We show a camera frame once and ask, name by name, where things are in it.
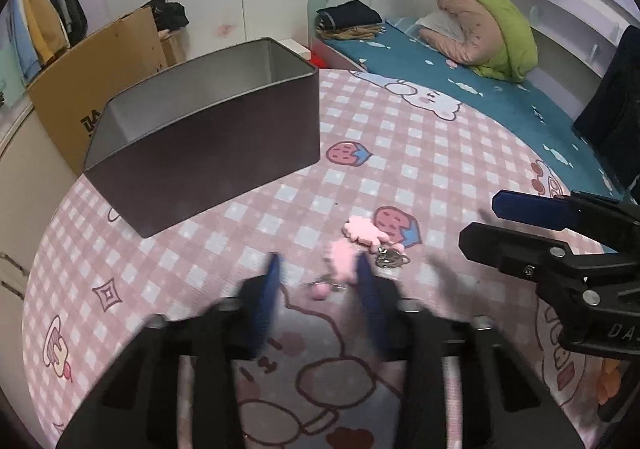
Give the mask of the pink charm keychain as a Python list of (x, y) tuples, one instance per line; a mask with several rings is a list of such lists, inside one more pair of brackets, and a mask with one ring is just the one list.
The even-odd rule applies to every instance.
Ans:
[(409, 264), (405, 247), (373, 224), (370, 218), (350, 216), (342, 227), (342, 237), (324, 248), (323, 260), (328, 272), (308, 284), (314, 301), (325, 301), (334, 292), (356, 287), (359, 281), (358, 261), (371, 256), (374, 265), (383, 269), (401, 268)]

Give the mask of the pink and green quilt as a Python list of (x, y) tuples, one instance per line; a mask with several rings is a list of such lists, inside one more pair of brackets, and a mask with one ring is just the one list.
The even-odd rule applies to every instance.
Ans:
[(528, 19), (510, 0), (437, 0), (460, 28), (454, 38), (421, 21), (420, 39), (479, 76), (521, 83), (537, 68), (538, 48)]

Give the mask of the pink checkered tablecloth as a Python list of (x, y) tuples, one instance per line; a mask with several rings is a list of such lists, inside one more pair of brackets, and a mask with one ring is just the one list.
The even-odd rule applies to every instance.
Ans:
[(521, 349), (587, 447), (600, 362), (558, 344), (560, 325), (532, 284), (467, 261), (459, 232), (492, 218), (501, 189), (549, 195), (613, 189), (567, 115), (532, 86), (438, 76), (444, 113), (413, 105), (396, 82), (320, 75), (317, 164), (209, 209), (149, 239), (85, 178), (64, 196), (27, 285), (23, 359), (48, 446), (142, 321), (198, 313), (283, 258), (278, 313), (262, 354), (235, 374), (253, 448), (387, 448), (401, 369), (375, 358), (355, 296), (315, 302), (326, 247), (350, 217), (372, 219), (404, 243), (392, 269), (434, 313), (486, 315)]

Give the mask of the white pillow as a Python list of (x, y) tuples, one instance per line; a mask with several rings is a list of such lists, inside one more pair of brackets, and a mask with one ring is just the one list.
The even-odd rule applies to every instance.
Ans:
[(464, 42), (465, 36), (460, 24), (447, 11), (436, 10), (420, 18), (416, 24), (430, 31), (449, 37), (457, 42)]

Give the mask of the teal bed mattress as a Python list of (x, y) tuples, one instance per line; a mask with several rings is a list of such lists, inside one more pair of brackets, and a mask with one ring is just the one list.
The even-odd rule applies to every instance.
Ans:
[(320, 42), (372, 74), (434, 88), (492, 118), (534, 150), (568, 189), (623, 195), (590, 146), (574, 133), (570, 117), (528, 80), (513, 84), (479, 76), (388, 23), (372, 39)]

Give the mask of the grey metal tin box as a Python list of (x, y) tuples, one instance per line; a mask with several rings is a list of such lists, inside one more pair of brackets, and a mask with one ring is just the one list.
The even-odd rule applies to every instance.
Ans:
[(261, 38), (151, 76), (105, 105), (84, 174), (143, 238), (320, 158), (319, 70)]

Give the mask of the large cardboard box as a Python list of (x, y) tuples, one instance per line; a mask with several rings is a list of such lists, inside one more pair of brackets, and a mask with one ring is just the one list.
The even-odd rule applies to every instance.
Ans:
[(75, 175), (107, 101), (164, 68), (152, 10), (145, 7), (86, 37), (29, 85), (41, 124)]

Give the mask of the folded dark clothes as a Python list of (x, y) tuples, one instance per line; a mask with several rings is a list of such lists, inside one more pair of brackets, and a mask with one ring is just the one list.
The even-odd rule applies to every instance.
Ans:
[(383, 31), (383, 19), (360, 0), (317, 11), (316, 35), (324, 40), (372, 40)]

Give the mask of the red covered bench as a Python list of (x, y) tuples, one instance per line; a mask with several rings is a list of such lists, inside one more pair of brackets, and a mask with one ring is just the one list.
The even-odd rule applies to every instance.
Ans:
[(310, 52), (309, 62), (313, 64), (316, 68), (321, 68), (321, 70), (324, 70), (325, 68), (329, 68), (329, 65), (326, 63), (326, 60), (324, 60), (320, 56), (320, 54), (316, 53), (314, 50), (311, 50)]

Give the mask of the small cardboard box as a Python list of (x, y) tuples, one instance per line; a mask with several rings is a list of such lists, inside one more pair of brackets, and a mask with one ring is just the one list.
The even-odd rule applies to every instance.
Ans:
[(160, 43), (169, 68), (186, 60), (186, 53), (183, 51), (180, 37), (177, 33), (163, 35), (160, 38)]

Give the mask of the white board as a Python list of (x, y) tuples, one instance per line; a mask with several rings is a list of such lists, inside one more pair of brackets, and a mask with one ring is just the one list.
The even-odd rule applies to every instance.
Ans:
[(288, 48), (289, 50), (298, 54), (299, 57), (303, 57), (306, 60), (310, 59), (311, 51), (304, 45), (300, 44), (299, 42), (296, 42), (296, 40), (290, 39), (290, 38), (279, 39), (279, 42), (282, 46), (285, 46), (285, 48)]

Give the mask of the black bag on boxes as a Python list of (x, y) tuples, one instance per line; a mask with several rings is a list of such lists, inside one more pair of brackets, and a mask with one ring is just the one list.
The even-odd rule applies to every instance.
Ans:
[(157, 31), (176, 32), (186, 27), (190, 21), (186, 17), (186, 9), (178, 2), (167, 0), (150, 0), (143, 5), (152, 12)]

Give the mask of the hanging clothes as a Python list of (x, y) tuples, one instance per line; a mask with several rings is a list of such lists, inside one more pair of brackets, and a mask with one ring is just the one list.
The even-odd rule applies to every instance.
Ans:
[(9, 0), (9, 43), (25, 86), (87, 34), (79, 0)]

